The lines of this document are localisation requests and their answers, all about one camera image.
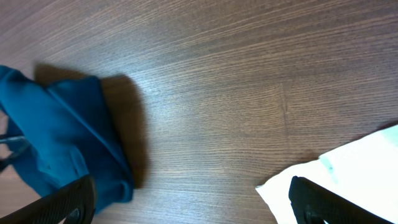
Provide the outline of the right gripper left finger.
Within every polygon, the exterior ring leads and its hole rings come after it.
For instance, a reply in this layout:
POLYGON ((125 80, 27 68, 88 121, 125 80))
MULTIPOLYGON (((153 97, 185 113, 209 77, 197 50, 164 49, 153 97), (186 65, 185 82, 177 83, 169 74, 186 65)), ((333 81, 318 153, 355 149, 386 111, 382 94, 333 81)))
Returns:
POLYGON ((4 224, 90 224, 95 214, 96 189, 90 175, 62 187, 54 194, 1 218, 4 224))

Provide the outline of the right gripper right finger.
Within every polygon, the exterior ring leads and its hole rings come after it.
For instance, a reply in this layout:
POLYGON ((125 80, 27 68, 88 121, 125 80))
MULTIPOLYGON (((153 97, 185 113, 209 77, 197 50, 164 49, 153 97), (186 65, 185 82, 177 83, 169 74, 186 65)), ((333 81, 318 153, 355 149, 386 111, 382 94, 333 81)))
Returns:
POLYGON ((392 224, 304 177, 292 177, 289 200, 298 224, 392 224))

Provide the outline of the dark blue polo shirt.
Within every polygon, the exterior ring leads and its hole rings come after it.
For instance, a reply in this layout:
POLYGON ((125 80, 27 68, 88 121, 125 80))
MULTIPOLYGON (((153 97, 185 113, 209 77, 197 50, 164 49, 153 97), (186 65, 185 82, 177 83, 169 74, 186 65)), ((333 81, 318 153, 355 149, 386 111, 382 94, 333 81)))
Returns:
POLYGON ((97 211, 132 200, 134 181, 98 78, 42 86, 2 66, 1 111, 7 146, 18 153, 12 165, 40 196, 90 175, 97 211))

